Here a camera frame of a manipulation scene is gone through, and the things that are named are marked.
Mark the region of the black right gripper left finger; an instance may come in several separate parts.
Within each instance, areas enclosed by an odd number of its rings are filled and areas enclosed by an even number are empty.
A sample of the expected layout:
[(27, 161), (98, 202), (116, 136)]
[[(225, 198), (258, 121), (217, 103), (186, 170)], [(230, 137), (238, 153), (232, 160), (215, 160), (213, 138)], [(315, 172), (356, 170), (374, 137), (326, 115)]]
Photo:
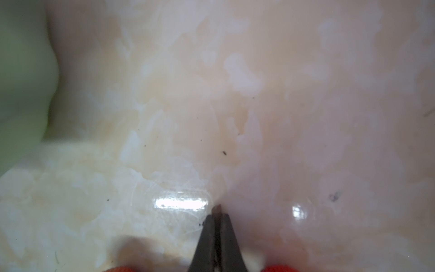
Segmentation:
[(208, 215), (198, 240), (188, 272), (213, 272), (215, 270), (215, 219)]

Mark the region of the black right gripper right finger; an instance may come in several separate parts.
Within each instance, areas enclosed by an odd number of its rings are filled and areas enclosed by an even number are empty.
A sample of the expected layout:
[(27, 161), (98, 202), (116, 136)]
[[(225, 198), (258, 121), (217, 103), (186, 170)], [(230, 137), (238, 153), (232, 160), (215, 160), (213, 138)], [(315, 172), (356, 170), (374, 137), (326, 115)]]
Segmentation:
[(248, 272), (228, 214), (220, 215), (217, 224), (217, 262), (221, 272)]

